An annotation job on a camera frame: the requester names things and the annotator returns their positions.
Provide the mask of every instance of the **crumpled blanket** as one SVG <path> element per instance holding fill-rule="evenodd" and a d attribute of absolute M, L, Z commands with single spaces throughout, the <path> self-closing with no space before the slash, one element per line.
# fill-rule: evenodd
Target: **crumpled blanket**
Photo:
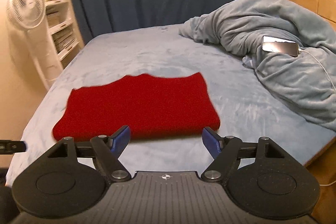
<path fill-rule="evenodd" d="M 292 57 L 261 49 L 264 35 L 296 41 L 336 85 L 336 32 L 319 15 L 289 0 L 234 0 L 189 19 L 179 34 L 221 44 L 236 56 L 254 56 L 245 62 L 253 63 L 259 81 L 274 97 L 307 121 L 336 131 L 336 94 L 319 63 L 306 52 Z"/>

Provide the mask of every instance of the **beige wall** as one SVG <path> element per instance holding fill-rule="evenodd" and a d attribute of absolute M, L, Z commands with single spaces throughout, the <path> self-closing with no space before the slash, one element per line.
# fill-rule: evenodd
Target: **beige wall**
<path fill-rule="evenodd" d="M 0 139 L 19 140 L 46 91 L 24 34 L 7 24 L 6 2 L 0 0 Z M 10 160 L 11 156 L 0 155 L 0 166 L 9 166 Z"/>

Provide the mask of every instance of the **metal screw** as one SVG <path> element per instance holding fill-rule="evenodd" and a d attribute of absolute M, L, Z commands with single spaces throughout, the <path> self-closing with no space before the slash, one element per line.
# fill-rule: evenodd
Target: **metal screw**
<path fill-rule="evenodd" d="M 112 172 L 112 177 L 115 179 L 124 179 L 128 176 L 128 173 L 125 170 L 115 170 Z"/>
<path fill-rule="evenodd" d="M 221 177 L 221 173 L 219 173 L 218 171 L 215 171 L 215 170 L 209 170 L 209 171 L 204 173 L 204 176 L 207 179 L 215 180 L 215 179 L 219 179 Z"/>

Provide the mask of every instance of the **red cloth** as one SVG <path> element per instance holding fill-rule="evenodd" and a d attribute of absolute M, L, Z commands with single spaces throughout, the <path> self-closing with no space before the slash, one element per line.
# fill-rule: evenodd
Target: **red cloth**
<path fill-rule="evenodd" d="M 197 135 L 206 126 L 217 130 L 220 120 L 199 72 L 181 78 L 127 75 L 108 85 L 72 90 L 52 132 L 56 140 L 88 141 L 125 124 L 132 139 L 140 139 Z"/>

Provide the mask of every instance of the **white cable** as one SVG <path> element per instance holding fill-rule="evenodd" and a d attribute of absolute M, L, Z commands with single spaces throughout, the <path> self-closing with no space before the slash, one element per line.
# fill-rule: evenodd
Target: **white cable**
<path fill-rule="evenodd" d="M 320 66 L 323 68 L 324 72 L 325 72 L 326 75 L 328 76 L 328 78 L 329 78 L 329 80 L 330 80 L 330 83 L 332 84 L 332 86 L 333 86 L 333 88 L 334 88 L 334 91 L 335 91 L 335 93 L 336 93 L 335 85 L 334 85 L 333 81 L 331 80 L 329 74 L 327 73 L 327 71 L 326 71 L 325 68 L 323 67 L 323 65 L 320 63 L 320 61 L 317 60 L 317 59 L 316 59 L 310 52 L 307 52 L 307 51 L 305 51 L 305 50 L 303 50 L 303 49 L 301 49 L 301 48 L 299 48 L 299 52 L 305 52 L 305 53 L 308 53 L 312 58 L 314 58 L 314 59 L 317 61 L 317 63 L 320 64 Z"/>
<path fill-rule="evenodd" d="M 331 186 L 331 185 L 333 185 L 334 183 L 336 183 L 336 180 L 335 180 L 334 182 L 332 182 L 332 183 L 329 183 L 329 184 L 320 184 L 320 186 Z"/>

